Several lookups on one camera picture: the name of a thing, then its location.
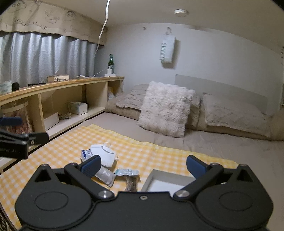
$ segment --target white wall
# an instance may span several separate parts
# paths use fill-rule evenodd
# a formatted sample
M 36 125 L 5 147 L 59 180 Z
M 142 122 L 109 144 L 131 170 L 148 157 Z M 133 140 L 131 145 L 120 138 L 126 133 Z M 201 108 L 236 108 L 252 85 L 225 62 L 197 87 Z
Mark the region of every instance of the white wall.
M 163 66 L 160 46 L 168 26 L 178 41 L 173 65 Z M 116 74 L 125 76 L 126 92 L 152 80 L 173 84 L 175 74 L 179 74 L 264 95 L 269 98 L 267 113 L 278 109 L 283 82 L 281 56 L 264 46 L 218 30 L 164 23 L 116 26 L 109 28 L 107 37 L 96 57 L 96 73 L 106 68 L 112 53 Z

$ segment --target bottle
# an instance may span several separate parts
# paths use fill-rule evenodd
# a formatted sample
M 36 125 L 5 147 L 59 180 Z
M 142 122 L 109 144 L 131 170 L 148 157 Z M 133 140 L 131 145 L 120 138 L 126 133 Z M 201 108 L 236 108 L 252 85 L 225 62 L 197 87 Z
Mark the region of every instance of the bottle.
M 108 62 L 108 74 L 113 74 L 114 73 L 114 62 L 113 62 L 113 56 L 112 54 L 109 55 L 109 62 Z

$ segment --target open white box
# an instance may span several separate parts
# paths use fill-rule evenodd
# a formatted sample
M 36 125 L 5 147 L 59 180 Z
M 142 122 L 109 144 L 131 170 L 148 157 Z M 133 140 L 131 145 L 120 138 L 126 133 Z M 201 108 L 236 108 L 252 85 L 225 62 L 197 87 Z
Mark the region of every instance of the open white box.
M 176 191 L 182 189 L 194 180 L 194 177 L 153 169 L 145 181 L 141 192 L 169 191 L 171 196 L 173 196 Z

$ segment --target checkered tablecloth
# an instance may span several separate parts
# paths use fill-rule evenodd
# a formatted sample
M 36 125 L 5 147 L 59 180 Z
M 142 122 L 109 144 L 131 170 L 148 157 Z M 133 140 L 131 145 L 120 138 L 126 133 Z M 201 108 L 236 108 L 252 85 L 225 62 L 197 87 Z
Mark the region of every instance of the checkered tablecloth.
M 217 162 L 225 168 L 237 167 L 237 163 L 231 160 L 138 142 L 94 124 L 79 127 L 74 132 L 66 133 L 44 145 L 32 153 L 27 160 L 20 161 L 0 176 L 0 202 L 15 227 L 17 229 L 21 227 L 14 210 L 15 201 L 39 165 L 47 163 L 51 168 L 62 168 L 70 162 L 80 163 L 81 149 L 89 149 L 92 144 L 105 142 L 110 142 L 111 149 L 118 155 L 118 161 L 113 166 L 113 170 L 131 168 L 140 171 L 138 190 L 141 190 L 152 169 L 191 176 L 186 169 L 186 158 L 190 154 L 208 164 Z M 105 186 L 96 178 L 93 180 Z M 110 190 L 117 194 L 125 187 L 125 181 L 122 178 L 116 178 Z

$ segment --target green glass bottle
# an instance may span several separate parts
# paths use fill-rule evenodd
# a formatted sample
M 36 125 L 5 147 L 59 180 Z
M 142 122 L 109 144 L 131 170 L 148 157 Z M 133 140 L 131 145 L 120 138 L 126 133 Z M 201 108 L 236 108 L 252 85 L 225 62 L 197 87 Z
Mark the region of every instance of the green glass bottle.
M 113 62 L 113 55 L 109 55 L 109 62 L 108 62 L 108 69 L 111 69 L 111 73 L 114 73 L 114 62 Z

